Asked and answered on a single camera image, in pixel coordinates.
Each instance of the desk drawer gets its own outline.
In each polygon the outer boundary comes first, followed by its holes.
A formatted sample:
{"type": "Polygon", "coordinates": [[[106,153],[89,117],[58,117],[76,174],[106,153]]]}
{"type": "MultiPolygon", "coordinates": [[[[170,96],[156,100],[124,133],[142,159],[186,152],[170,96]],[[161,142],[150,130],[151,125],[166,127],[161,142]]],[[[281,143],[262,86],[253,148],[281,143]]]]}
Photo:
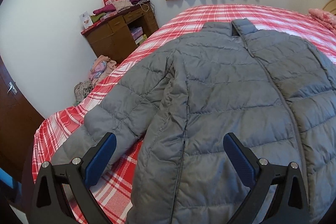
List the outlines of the desk drawer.
{"type": "Polygon", "coordinates": [[[122,16],[116,17],[108,22],[113,33],[116,33],[122,27],[126,26],[124,18],[122,16]]]}
{"type": "Polygon", "coordinates": [[[124,20],[126,24],[136,20],[137,18],[141,17],[143,15],[143,10],[142,9],[137,9],[133,12],[130,12],[126,15],[124,15],[124,20]]]}
{"type": "Polygon", "coordinates": [[[148,22],[148,27],[149,27],[149,29],[152,33],[154,33],[155,31],[157,31],[159,29],[159,26],[158,26],[158,24],[156,23],[155,20],[149,21],[148,22]]]}
{"type": "Polygon", "coordinates": [[[146,17],[146,19],[147,19],[148,21],[151,21],[151,20],[154,19],[154,14],[153,14],[153,12],[147,12],[147,13],[145,14],[145,17],[146,17]]]}
{"type": "Polygon", "coordinates": [[[144,14],[152,13],[152,7],[151,7],[150,3],[143,3],[143,4],[140,4],[140,5],[143,9],[144,14]]]}

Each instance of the red plaid bedsheet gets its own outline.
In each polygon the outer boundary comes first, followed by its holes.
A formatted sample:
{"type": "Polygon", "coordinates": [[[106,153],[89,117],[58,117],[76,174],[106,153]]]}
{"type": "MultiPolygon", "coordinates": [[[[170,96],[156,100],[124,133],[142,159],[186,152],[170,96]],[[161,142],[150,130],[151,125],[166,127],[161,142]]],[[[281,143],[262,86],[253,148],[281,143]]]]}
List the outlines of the red plaid bedsheet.
{"type": "MultiPolygon", "coordinates": [[[[185,10],[156,31],[138,47],[111,75],[100,82],[77,107],[68,107],[46,119],[35,133],[33,178],[36,180],[41,164],[48,160],[60,145],[84,120],[84,115],[99,104],[120,78],[139,60],[164,43],[185,33],[199,31],[208,21],[228,22],[248,18],[258,29],[277,30],[298,35],[311,41],[336,64],[336,36],[310,16],[288,10],[256,5],[205,5],[185,10]]],[[[91,187],[96,200],[113,223],[124,223],[131,208],[132,178],[141,142],[135,144],[91,187]]],[[[77,204],[71,204],[77,220],[85,218],[77,204]]]]}

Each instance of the jacket zipper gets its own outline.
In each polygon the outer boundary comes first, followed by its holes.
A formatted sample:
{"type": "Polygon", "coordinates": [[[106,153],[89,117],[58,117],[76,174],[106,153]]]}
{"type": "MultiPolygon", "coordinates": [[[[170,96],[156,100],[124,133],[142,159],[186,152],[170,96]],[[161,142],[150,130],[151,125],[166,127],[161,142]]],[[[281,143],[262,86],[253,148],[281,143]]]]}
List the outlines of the jacket zipper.
{"type": "Polygon", "coordinates": [[[292,127],[293,127],[293,131],[294,131],[294,136],[296,139],[296,144],[298,147],[298,151],[299,151],[299,156],[300,156],[300,160],[301,160],[301,164],[302,164],[302,170],[301,170],[301,174],[302,174],[302,178],[303,178],[303,183],[304,183],[304,187],[306,189],[306,194],[307,194],[307,199],[309,200],[309,194],[308,194],[308,178],[307,178],[307,164],[306,164],[306,159],[304,156],[304,152],[303,152],[303,145],[301,142],[301,138],[300,138],[300,133],[299,133],[299,128],[297,126],[295,117],[293,115],[292,110],[290,109],[290,107],[288,106],[288,104],[286,103],[285,98],[283,97],[281,91],[278,89],[278,87],[275,85],[275,83],[272,80],[271,75],[269,74],[268,70],[264,67],[264,65],[261,63],[261,61],[259,60],[258,57],[256,57],[249,49],[248,49],[248,45],[247,45],[247,41],[245,39],[245,37],[243,36],[243,34],[239,31],[238,27],[236,26],[236,24],[234,22],[231,22],[233,27],[236,29],[236,31],[238,32],[238,35],[241,37],[241,39],[243,40],[244,43],[244,48],[248,51],[248,53],[250,54],[250,56],[252,58],[254,58],[255,60],[257,60],[257,62],[259,63],[259,65],[263,68],[263,70],[265,71],[265,74],[268,78],[268,81],[271,83],[271,85],[273,86],[273,88],[277,91],[278,96],[282,102],[283,107],[287,110],[291,121],[292,121],[292,127]]]}

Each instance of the door handle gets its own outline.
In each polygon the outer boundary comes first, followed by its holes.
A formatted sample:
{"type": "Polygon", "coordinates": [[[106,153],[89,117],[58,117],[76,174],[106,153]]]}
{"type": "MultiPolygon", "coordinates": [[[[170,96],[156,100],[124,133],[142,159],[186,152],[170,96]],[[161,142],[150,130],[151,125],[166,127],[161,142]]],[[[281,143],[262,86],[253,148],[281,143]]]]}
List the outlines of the door handle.
{"type": "Polygon", "coordinates": [[[8,86],[9,86],[9,90],[7,91],[7,94],[9,94],[10,91],[13,91],[14,95],[16,95],[17,90],[16,90],[16,88],[14,87],[13,83],[12,83],[12,82],[9,82],[8,86]]]}

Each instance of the wooden door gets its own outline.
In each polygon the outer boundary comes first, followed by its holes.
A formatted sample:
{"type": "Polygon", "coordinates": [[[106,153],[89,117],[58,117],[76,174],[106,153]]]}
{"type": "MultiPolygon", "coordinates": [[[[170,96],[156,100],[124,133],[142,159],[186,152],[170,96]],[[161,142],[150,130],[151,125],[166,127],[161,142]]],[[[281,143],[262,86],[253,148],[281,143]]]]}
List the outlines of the wooden door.
{"type": "Polygon", "coordinates": [[[43,120],[18,90],[0,58],[0,168],[19,182],[27,149],[43,120]],[[16,94],[12,90],[7,93],[10,82],[16,94]]]}

